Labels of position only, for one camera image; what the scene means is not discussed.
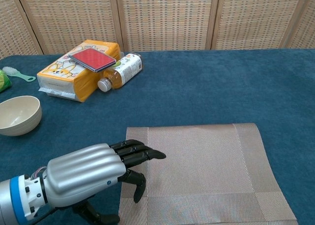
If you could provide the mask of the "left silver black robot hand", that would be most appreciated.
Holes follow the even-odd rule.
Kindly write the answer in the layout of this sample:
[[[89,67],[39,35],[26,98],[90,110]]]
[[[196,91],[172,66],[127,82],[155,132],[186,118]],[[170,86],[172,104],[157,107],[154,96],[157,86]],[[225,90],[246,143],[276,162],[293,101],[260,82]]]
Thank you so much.
[[[131,139],[112,145],[95,144],[54,158],[43,173],[46,202],[55,209],[71,207],[92,225],[116,225],[120,217],[100,214],[89,204],[89,198],[125,182],[136,186],[133,200],[138,203],[146,188],[146,178],[131,168],[165,157],[163,152]]]

